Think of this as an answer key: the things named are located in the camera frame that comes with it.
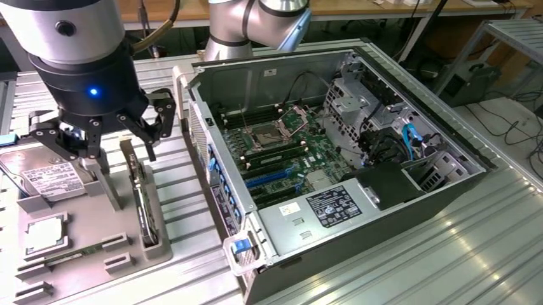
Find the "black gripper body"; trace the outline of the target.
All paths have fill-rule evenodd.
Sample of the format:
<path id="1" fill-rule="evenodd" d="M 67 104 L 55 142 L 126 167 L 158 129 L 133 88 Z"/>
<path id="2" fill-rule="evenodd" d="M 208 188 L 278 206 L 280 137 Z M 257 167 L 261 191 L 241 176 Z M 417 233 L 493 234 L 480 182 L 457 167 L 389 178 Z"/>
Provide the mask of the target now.
<path id="1" fill-rule="evenodd" d="M 123 129 L 117 115 L 140 120 L 148 99 L 138 85 L 130 47 L 122 41 L 111 54 L 94 62 L 55 64 L 29 55 L 38 76 L 59 108 L 59 120 L 85 131 L 91 120 L 101 132 Z"/>

